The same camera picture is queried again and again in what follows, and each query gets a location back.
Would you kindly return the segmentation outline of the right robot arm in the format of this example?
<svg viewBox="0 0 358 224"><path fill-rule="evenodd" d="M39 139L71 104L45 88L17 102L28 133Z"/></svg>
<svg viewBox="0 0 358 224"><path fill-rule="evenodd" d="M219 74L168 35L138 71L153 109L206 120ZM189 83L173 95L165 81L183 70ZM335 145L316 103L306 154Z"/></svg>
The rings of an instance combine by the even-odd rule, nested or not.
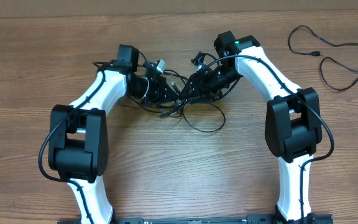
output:
<svg viewBox="0 0 358 224"><path fill-rule="evenodd" d="M309 180L316 146L322 140L319 98L312 88L302 89L269 60L251 35L237 39L230 31L214 41L218 57L205 63L204 52L192 59L196 72L179 99L209 103L224 97L241 78L248 80L267 104L265 141L277 158L280 193L275 213L257 217L265 223L328 223L311 211Z"/></svg>

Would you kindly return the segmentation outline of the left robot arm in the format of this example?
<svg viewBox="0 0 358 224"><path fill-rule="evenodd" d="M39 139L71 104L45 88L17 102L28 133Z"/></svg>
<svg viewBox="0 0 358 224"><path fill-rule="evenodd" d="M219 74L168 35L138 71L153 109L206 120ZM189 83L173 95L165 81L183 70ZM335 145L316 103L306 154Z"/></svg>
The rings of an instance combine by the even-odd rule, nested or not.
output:
<svg viewBox="0 0 358 224"><path fill-rule="evenodd" d="M109 157L106 118L124 96L146 101L173 101L175 92L163 79L166 64L151 62L131 45L119 46L117 57L94 62L96 79L69 105L55 105L50 132L40 152L48 152L48 165L57 182L68 184L81 217L78 223L113 223L114 209L104 186Z"/></svg>

